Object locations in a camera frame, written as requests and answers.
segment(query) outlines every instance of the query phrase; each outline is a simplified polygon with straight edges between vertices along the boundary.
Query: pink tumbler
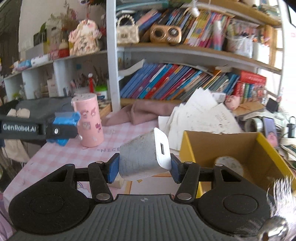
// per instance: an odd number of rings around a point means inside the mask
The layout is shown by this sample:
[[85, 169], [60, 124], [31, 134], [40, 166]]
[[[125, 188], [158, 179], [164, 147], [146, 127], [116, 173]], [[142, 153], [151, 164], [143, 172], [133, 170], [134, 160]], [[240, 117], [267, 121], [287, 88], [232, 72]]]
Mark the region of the pink tumbler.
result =
[[95, 147], [104, 141], [104, 135], [96, 94], [87, 93], [75, 96], [71, 101], [74, 111], [81, 114], [77, 129], [81, 144]]

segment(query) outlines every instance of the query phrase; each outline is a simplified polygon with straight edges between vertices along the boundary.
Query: white quilted handbag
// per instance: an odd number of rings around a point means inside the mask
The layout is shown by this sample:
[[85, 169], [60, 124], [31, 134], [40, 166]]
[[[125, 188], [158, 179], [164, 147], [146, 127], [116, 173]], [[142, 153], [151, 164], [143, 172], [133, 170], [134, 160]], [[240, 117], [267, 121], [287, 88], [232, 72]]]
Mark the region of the white quilted handbag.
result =
[[[129, 19], [132, 25], [120, 26], [120, 22], [124, 18]], [[135, 20], [129, 14], [124, 14], [117, 20], [116, 32], [118, 44], [136, 44], [140, 41], [139, 26], [135, 24]]]

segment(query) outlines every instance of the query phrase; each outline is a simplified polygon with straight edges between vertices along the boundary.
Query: open box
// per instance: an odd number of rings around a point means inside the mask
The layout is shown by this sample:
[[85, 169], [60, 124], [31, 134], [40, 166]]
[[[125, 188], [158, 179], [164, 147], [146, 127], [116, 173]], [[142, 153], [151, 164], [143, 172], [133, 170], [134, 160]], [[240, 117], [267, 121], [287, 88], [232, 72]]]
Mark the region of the open box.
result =
[[[264, 190], [273, 187], [275, 179], [293, 173], [277, 151], [258, 132], [239, 134], [213, 134], [184, 131], [179, 158], [192, 161], [201, 167], [213, 168], [216, 158], [230, 156], [240, 162], [243, 177]], [[292, 181], [296, 190], [296, 180]], [[210, 190], [209, 183], [199, 183], [197, 198]]]

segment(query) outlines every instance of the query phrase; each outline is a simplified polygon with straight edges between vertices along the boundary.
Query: brown cloth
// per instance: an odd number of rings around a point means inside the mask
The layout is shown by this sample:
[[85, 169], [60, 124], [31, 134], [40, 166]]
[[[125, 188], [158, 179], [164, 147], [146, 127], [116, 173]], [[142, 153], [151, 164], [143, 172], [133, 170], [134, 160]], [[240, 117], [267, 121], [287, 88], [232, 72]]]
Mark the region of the brown cloth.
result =
[[133, 125], [157, 119], [158, 116], [170, 116], [178, 104], [136, 100], [132, 105], [125, 106], [110, 118], [102, 118], [103, 126], [115, 126], [131, 122]]

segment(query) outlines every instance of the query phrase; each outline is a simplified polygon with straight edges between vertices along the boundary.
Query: table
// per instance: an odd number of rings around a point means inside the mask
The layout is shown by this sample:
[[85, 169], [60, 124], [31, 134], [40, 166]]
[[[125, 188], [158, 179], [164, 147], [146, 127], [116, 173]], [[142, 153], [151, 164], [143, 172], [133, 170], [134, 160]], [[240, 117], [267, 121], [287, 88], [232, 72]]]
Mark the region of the table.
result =
[[[136, 126], [125, 123], [117, 126], [103, 127], [104, 142], [94, 148], [82, 147], [78, 139], [71, 139], [66, 146], [56, 143], [46, 143], [17, 174], [3, 194], [5, 209], [8, 210], [11, 200], [61, 166], [73, 163], [76, 168], [87, 167], [95, 161], [107, 162], [120, 146], [138, 135], [157, 127], [157, 120], [145, 122]], [[78, 190], [91, 197], [88, 182], [78, 182]], [[117, 194], [175, 194], [179, 185], [175, 184], [170, 173], [146, 178], [142, 182], [126, 182], [121, 189], [110, 188], [113, 197]]]

